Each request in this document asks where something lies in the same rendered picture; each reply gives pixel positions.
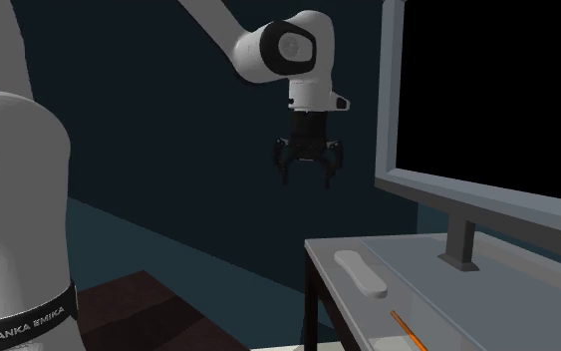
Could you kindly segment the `grey monitor with black screen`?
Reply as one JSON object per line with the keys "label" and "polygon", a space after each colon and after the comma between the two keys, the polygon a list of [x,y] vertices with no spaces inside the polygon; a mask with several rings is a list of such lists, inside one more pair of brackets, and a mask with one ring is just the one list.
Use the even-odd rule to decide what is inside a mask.
{"label": "grey monitor with black screen", "polygon": [[383,0],[376,184],[561,261],[561,0]]}

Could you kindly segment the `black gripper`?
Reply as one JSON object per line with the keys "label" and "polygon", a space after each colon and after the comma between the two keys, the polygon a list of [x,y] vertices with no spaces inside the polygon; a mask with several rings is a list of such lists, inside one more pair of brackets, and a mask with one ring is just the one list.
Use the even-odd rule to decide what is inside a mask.
{"label": "black gripper", "polygon": [[327,142],[327,112],[293,111],[289,140],[277,139],[273,147],[273,162],[288,182],[288,168],[294,160],[316,161],[324,170],[324,189],[344,164],[344,146],[341,141]]}

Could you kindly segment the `orange pencil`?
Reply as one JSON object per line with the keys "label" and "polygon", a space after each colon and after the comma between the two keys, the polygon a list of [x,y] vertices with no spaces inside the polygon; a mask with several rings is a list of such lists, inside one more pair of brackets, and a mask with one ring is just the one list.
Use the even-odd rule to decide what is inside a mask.
{"label": "orange pencil", "polygon": [[428,351],[424,344],[418,339],[418,337],[412,332],[411,328],[405,323],[401,316],[395,311],[391,312],[392,317],[397,321],[397,323],[402,327],[410,339],[416,344],[420,351]]}

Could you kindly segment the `grey desk with black legs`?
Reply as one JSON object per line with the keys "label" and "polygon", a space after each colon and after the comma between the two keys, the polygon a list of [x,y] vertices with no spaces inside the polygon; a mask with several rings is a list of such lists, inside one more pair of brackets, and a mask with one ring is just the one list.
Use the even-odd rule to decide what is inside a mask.
{"label": "grey desk with black legs", "polygon": [[[481,232],[477,270],[441,259],[443,233],[315,238],[305,242],[309,275],[346,351],[561,351],[561,263]],[[354,250],[388,285],[365,296],[335,261]]]}

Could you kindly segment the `dark brown robot stand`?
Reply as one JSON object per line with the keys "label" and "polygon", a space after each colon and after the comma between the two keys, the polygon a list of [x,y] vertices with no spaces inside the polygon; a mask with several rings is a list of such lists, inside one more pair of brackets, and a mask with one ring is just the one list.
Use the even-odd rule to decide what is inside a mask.
{"label": "dark brown robot stand", "polygon": [[250,351],[142,270],[78,293],[87,351]]}

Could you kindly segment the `light grey remote control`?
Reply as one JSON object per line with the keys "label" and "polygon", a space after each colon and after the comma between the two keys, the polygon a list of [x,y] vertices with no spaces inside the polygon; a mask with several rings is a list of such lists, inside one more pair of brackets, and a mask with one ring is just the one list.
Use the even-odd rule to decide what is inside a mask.
{"label": "light grey remote control", "polygon": [[365,296],[374,299],[387,297],[387,283],[367,265],[360,253],[354,250],[338,250],[334,253],[334,259]]}

